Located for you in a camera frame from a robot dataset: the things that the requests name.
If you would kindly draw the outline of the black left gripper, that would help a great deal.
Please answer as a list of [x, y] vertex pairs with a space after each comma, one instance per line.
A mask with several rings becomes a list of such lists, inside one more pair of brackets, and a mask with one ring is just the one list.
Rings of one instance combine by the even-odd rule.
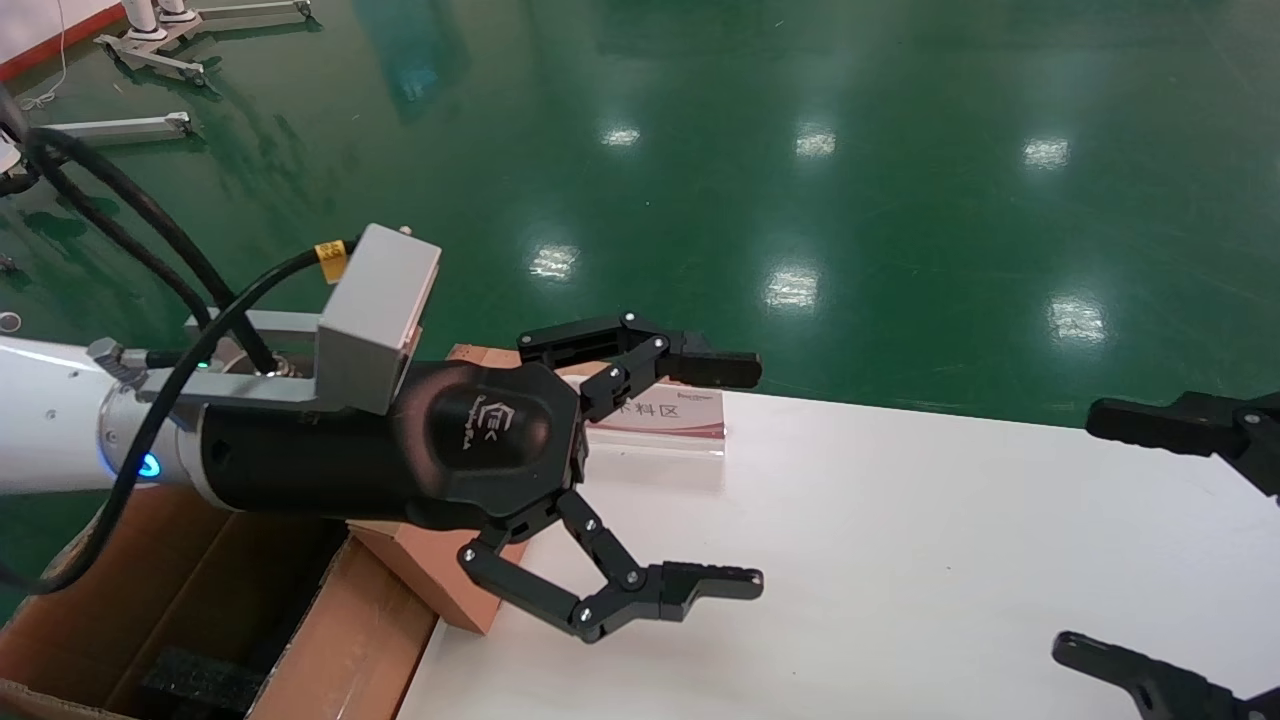
[[[530, 331], [517, 352], [515, 368], [416, 363], [384, 414], [212, 405], [200, 429], [209, 496], [244, 512], [481, 529], [458, 552], [468, 579], [588, 644], [636, 620], [681, 623], [701, 598], [759, 598], [765, 582], [754, 568], [641, 566], [570, 488], [582, 462], [581, 418], [603, 421], [663, 379], [753, 389], [760, 356], [716, 350], [700, 333], [634, 313]], [[554, 372], [585, 363], [605, 368], [577, 395]], [[556, 521], [605, 580], [589, 597], [500, 553]]]

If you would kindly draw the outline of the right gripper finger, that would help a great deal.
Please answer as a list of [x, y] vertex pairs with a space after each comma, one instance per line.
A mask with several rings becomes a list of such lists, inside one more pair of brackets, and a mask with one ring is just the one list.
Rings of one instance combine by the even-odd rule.
[[1055, 662], [1125, 691], [1143, 719], [1277, 719], [1279, 688], [1252, 698], [1197, 673], [1076, 632], [1061, 632]]
[[1216, 455], [1263, 496], [1279, 496], [1277, 392], [1254, 398], [1185, 392], [1165, 406], [1100, 398], [1085, 432], [1171, 454]]

